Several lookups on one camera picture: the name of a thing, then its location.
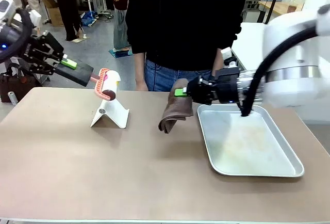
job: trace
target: blue jeans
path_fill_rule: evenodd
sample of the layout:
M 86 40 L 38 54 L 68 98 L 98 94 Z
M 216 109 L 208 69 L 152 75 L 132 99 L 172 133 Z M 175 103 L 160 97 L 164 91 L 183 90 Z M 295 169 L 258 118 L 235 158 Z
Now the blue jeans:
M 144 64 L 144 80 L 149 91 L 171 91 L 177 79 L 186 78 L 188 81 L 191 81 L 200 75 L 204 79 L 208 79 L 211 71 L 178 71 L 156 65 L 146 60 Z

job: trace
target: denim pocket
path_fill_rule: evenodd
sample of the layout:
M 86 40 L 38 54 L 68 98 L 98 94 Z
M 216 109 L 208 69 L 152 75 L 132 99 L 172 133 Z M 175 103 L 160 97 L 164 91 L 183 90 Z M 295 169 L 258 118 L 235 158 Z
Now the denim pocket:
M 146 64 L 147 67 L 149 67 L 152 70 L 159 71 L 161 69 L 160 65 L 157 65 L 157 64 L 155 64 L 155 63 L 153 63 L 152 61 L 149 61 L 149 60 L 146 60 L 145 64 Z
M 195 74 L 197 74 L 198 76 L 204 76 L 204 75 L 207 75 L 207 74 L 211 74 L 211 70 L 195 71 Z

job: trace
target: silver baking tray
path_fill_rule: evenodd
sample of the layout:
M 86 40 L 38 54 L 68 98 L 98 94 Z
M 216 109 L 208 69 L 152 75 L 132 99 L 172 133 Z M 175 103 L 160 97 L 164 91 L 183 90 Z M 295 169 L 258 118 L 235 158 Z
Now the silver baking tray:
M 231 176 L 296 178 L 304 166 L 268 112 L 253 106 L 248 117 L 234 104 L 201 105 L 198 110 L 214 170 Z

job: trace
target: folded towel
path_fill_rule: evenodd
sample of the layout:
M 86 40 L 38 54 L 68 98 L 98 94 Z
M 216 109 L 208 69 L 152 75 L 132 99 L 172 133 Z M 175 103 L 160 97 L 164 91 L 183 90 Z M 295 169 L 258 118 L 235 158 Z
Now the folded towel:
M 165 134 L 170 133 L 176 121 L 185 121 L 186 117 L 193 116 L 192 112 L 192 99 L 191 97 L 175 97 L 174 92 L 176 89 L 187 87 L 188 80 L 185 78 L 178 79 L 168 97 L 168 103 L 161 121 L 158 125 L 160 131 Z

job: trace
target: green tape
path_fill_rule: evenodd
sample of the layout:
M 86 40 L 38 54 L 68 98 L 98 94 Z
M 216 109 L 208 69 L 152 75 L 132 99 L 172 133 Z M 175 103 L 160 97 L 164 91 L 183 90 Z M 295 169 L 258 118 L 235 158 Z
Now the green tape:
M 77 68 L 77 65 L 78 63 L 74 62 L 73 60 L 70 60 L 70 59 L 63 59 L 61 61 L 61 64 L 69 67 L 69 68 L 72 68 L 72 69 L 76 69 Z
M 186 97 L 187 94 L 184 92 L 183 89 L 176 89 L 174 92 L 175 97 Z

